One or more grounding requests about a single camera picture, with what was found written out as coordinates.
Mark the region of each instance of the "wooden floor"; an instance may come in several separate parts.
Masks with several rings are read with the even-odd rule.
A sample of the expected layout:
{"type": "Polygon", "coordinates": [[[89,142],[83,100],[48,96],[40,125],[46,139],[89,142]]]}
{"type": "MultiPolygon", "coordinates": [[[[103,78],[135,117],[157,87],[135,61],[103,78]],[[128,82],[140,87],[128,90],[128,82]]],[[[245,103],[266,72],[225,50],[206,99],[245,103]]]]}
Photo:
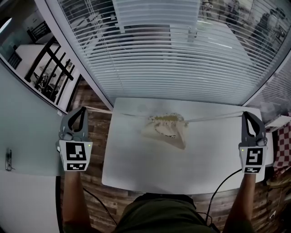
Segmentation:
{"type": "MultiPolygon", "coordinates": [[[[81,80],[78,85],[71,109],[79,106],[91,106],[107,109],[85,80],[81,80]]],[[[86,172],[81,174],[81,178],[83,186],[95,194],[107,206],[112,217],[118,222],[124,208],[138,196],[142,195],[142,193],[107,187],[101,183],[110,119],[110,114],[96,112],[89,114],[89,137],[93,141],[93,148],[89,167],[86,172]]],[[[255,203],[252,218],[252,224],[256,232],[281,232],[279,215],[284,207],[283,200],[289,188],[290,187],[278,188],[267,192],[268,187],[263,186],[262,183],[256,184],[255,203]],[[277,212],[275,219],[269,221],[268,216],[270,216],[275,210],[277,212]]],[[[104,233],[112,232],[115,226],[112,220],[108,217],[106,211],[92,196],[87,193],[84,194],[90,213],[92,227],[104,233]]],[[[223,230],[227,215],[236,194],[237,190],[219,192],[216,194],[212,202],[210,216],[213,218],[213,223],[221,231],[223,230]]],[[[211,196],[212,194],[199,194],[191,196],[198,212],[207,212],[211,196]]]]}

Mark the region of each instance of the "white table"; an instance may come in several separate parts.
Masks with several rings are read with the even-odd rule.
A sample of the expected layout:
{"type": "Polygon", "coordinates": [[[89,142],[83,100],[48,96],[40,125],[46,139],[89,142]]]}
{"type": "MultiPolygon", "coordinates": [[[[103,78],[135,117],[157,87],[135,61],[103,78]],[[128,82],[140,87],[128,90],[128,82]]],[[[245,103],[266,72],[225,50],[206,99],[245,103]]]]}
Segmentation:
{"type": "MultiPolygon", "coordinates": [[[[161,99],[117,98],[111,119],[102,183],[139,192],[198,194],[211,193],[231,173],[241,168],[238,144],[241,118],[192,122],[185,132],[186,148],[143,137],[145,117],[179,113],[185,120],[249,111],[255,108],[161,99]]],[[[269,138],[266,164],[273,162],[269,138]]],[[[265,169],[256,181],[264,179],[265,169]]],[[[243,174],[232,176],[220,191],[238,188],[243,174]]]]}

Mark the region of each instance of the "white window blinds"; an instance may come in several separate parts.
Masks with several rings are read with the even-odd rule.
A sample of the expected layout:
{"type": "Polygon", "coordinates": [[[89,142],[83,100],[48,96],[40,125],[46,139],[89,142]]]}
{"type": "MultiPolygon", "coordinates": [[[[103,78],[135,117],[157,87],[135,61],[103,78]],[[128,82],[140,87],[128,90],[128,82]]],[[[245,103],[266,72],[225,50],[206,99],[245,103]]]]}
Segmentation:
{"type": "Polygon", "coordinates": [[[286,0],[59,0],[105,96],[241,105],[282,60],[286,0]]]}

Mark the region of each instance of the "person's arm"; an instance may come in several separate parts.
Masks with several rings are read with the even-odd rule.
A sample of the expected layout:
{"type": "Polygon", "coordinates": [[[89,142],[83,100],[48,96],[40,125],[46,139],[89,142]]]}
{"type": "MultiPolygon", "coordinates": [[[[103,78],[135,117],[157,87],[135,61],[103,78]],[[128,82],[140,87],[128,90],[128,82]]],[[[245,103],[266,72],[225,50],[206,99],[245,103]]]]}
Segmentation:
{"type": "Polygon", "coordinates": [[[91,227],[79,172],[65,173],[63,222],[84,228],[91,227]]]}
{"type": "Polygon", "coordinates": [[[246,223],[248,230],[241,229],[240,232],[249,232],[251,229],[251,216],[253,211],[253,202],[256,186],[256,175],[245,174],[241,182],[241,187],[232,205],[229,216],[226,220],[223,233],[234,232],[233,228],[238,226],[237,223],[246,223]]]}

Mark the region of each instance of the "red checkered cloth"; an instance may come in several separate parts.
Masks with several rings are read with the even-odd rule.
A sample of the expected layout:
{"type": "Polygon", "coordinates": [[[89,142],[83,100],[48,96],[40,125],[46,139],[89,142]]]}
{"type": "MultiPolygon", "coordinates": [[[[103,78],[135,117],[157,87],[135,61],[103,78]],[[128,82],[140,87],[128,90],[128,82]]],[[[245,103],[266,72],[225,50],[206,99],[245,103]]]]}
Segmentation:
{"type": "Polygon", "coordinates": [[[277,174],[283,173],[291,167],[291,124],[288,123],[277,130],[278,152],[274,163],[277,174]]]}

